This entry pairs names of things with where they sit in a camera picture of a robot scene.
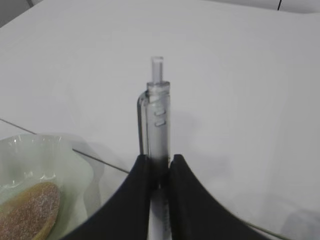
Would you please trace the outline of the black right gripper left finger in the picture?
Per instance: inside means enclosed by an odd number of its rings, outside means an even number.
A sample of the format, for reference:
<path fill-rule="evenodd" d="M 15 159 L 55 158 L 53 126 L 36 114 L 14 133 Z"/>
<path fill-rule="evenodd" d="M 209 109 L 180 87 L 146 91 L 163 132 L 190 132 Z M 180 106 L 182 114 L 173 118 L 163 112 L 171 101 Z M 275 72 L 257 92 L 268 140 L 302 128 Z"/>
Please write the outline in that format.
<path fill-rule="evenodd" d="M 64 240 L 146 240 L 151 202 L 151 161 L 139 155 L 112 197 Z"/>

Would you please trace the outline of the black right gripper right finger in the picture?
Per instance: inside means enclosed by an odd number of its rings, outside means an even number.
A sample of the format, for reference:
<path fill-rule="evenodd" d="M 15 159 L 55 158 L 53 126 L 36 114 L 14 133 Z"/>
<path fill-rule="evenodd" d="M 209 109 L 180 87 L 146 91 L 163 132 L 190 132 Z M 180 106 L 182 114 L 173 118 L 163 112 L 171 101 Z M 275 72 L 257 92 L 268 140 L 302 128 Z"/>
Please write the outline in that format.
<path fill-rule="evenodd" d="M 169 216 L 174 240 L 265 240 L 266 236 L 223 207 L 201 184 L 181 154 L 168 175 Z"/>

